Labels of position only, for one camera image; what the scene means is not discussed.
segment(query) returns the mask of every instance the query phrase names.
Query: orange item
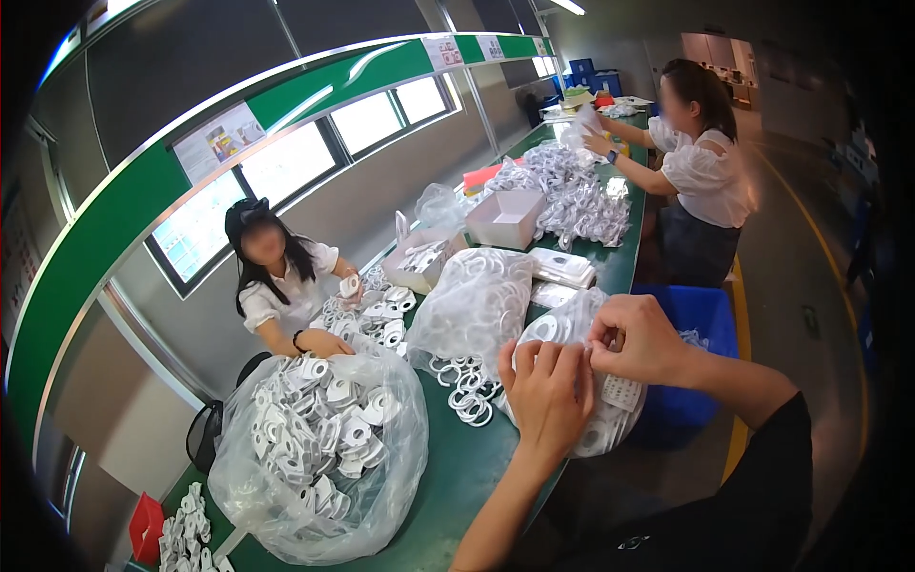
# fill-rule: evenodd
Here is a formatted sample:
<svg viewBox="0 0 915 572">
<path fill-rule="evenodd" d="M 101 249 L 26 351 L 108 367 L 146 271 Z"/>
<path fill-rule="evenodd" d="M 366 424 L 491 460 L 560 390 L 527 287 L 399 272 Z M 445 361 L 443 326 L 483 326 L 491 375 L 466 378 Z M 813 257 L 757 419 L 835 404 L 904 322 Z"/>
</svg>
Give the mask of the orange item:
<svg viewBox="0 0 915 572">
<path fill-rule="evenodd" d="M 524 162 L 524 157 L 518 157 L 515 159 L 515 165 L 520 165 Z M 499 169 L 502 168 L 502 163 L 498 165 L 493 165 L 492 167 L 484 167 L 480 170 L 470 171 L 469 173 L 464 173 L 464 194 L 468 197 L 476 195 L 483 190 L 483 185 L 486 184 L 486 181 L 496 176 L 496 173 L 499 172 Z"/>
<path fill-rule="evenodd" d="M 159 559 L 159 538 L 162 536 L 162 523 L 165 520 L 162 505 L 144 492 L 136 505 L 134 516 L 130 517 L 130 523 L 127 525 L 130 545 L 134 549 L 134 560 L 149 566 L 156 565 Z"/>
</svg>

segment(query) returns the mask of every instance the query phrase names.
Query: white blouse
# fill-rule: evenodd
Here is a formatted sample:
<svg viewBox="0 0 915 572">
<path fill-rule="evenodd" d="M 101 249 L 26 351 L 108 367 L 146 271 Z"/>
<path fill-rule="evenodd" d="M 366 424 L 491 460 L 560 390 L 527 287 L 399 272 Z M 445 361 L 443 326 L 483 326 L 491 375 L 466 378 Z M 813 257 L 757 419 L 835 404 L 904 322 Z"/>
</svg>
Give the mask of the white blouse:
<svg viewBox="0 0 915 572">
<path fill-rule="evenodd" d="M 308 241 L 306 248 L 312 256 L 315 278 L 321 278 L 333 272 L 337 265 L 339 250 L 336 247 Z M 306 329 L 315 315 L 321 310 L 324 296 L 318 287 L 317 280 L 303 281 L 296 269 L 286 261 L 285 276 L 277 278 L 270 275 L 280 292 L 289 298 L 284 304 L 270 287 L 262 282 L 251 282 L 238 295 L 244 310 L 244 327 L 251 333 L 270 318 L 276 318 L 285 333 L 292 335 L 299 329 Z"/>
<path fill-rule="evenodd" d="M 665 153 L 661 172 L 677 189 L 677 200 L 700 221 L 722 228 L 740 228 L 751 211 L 749 185 L 737 145 L 717 129 L 709 129 L 693 142 L 674 131 L 659 117 L 648 120 L 654 146 Z M 719 144 L 719 156 L 698 146 L 702 141 Z"/>
</svg>

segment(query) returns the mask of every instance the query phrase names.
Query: ceiling light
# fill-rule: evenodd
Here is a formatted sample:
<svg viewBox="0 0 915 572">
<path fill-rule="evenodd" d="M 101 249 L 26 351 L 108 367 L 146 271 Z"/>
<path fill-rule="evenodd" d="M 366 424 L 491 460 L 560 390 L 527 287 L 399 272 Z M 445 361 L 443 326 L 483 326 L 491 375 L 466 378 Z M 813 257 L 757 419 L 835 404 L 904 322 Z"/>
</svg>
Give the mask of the ceiling light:
<svg viewBox="0 0 915 572">
<path fill-rule="evenodd" d="M 585 15 L 585 8 L 581 7 L 575 2 L 572 2 L 572 0 L 553 0 L 553 4 L 560 5 L 576 16 Z"/>
</svg>

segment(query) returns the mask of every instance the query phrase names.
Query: green workbench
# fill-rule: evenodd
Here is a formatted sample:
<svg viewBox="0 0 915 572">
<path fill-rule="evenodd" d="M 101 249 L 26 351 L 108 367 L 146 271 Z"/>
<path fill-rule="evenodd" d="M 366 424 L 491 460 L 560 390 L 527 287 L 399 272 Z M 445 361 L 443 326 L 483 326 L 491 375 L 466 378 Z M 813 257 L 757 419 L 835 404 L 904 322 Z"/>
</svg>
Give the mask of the green workbench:
<svg viewBox="0 0 915 572">
<path fill-rule="evenodd" d="M 643 129 L 648 128 L 646 113 L 637 113 L 632 117 L 622 118 L 621 121 Z M 517 158 L 528 149 L 540 145 L 542 141 L 555 138 L 554 126 L 541 124 L 506 155 Z M 632 146 L 630 149 L 633 160 L 647 165 L 648 153 L 645 148 Z M 598 166 L 597 172 L 603 182 L 610 177 L 622 177 L 622 174 L 611 165 Z M 629 292 L 635 272 L 645 193 L 631 184 L 629 191 L 629 199 L 632 201 L 631 227 L 624 235 L 620 247 L 607 248 L 600 243 L 582 240 L 576 240 L 572 246 L 572 254 L 584 256 L 595 266 L 597 285 L 608 294 Z M 552 234 L 544 236 L 530 246 L 534 247 L 555 249 L 556 239 Z M 422 303 L 422 298 L 417 297 L 417 300 Z M 527 315 L 528 323 L 545 311 L 545 308 L 531 305 Z M 413 312 L 405 318 L 409 326 Z M 488 425 L 468 426 L 448 407 L 448 390 L 439 386 L 427 373 L 418 373 L 424 386 L 425 406 L 429 416 L 429 459 L 413 506 L 397 535 L 379 554 L 326 568 L 328 570 L 377 572 L 447 569 L 470 522 L 490 497 L 508 466 L 511 453 L 518 444 L 518 430 L 508 417 L 494 412 Z M 562 468 L 544 487 L 536 503 L 536 511 L 539 511 L 546 501 L 561 473 Z M 187 493 L 188 484 L 200 476 L 202 475 L 193 467 L 189 468 L 185 478 L 169 494 L 169 499 L 177 495 L 176 498 L 180 501 L 181 496 Z M 213 528 L 213 541 L 210 547 L 215 551 L 231 532 L 231 524 L 213 506 L 209 493 L 205 494 L 206 510 Z M 169 510 L 169 504 L 165 503 L 166 512 L 173 513 L 174 510 Z M 249 534 L 229 553 L 229 559 L 238 572 L 301 569 L 275 558 Z"/>
</svg>

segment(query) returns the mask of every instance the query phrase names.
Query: green table surface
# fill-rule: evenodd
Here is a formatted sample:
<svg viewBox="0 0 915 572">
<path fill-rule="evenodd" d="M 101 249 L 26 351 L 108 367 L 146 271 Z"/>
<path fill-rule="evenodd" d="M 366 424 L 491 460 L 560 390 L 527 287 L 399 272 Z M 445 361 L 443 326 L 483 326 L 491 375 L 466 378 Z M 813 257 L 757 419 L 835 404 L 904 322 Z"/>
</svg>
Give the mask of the green table surface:
<svg viewBox="0 0 915 572">
<path fill-rule="evenodd" d="M 648 127 L 646 113 L 637 113 L 623 118 L 623 121 L 642 128 Z M 556 132 L 561 128 L 542 124 L 507 155 L 517 158 L 542 141 L 556 138 Z M 643 147 L 633 146 L 631 157 L 643 165 L 647 164 L 648 153 Z M 611 165 L 598 166 L 597 172 L 604 181 L 609 177 L 622 177 Z M 639 251 L 645 193 L 631 184 L 629 190 L 632 201 L 631 228 L 624 235 L 620 247 L 606 248 L 600 243 L 581 239 L 576 240 L 572 246 L 573 254 L 585 256 L 595 266 L 597 285 L 608 294 L 630 291 Z M 556 239 L 552 234 L 544 236 L 530 248 L 538 246 L 555 249 Z M 545 311 L 546 308 L 531 305 L 527 315 L 528 323 Z M 412 312 L 406 316 L 408 326 L 412 318 Z M 391 543 L 377 555 L 324 569 L 372 572 L 447 569 L 471 521 L 490 497 L 508 466 L 511 453 L 518 444 L 518 430 L 508 417 L 494 412 L 488 425 L 468 426 L 448 407 L 448 389 L 438 385 L 427 373 L 418 373 L 429 415 L 429 460 L 410 512 Z M 535 513 L 546 501 L 561 473 L 562 468 L 544 487 L 535 505 Z M 300 569 L 272 556 L 250 534 L 229 554 L 229 559 L 238 572 Z"/>
</svg>

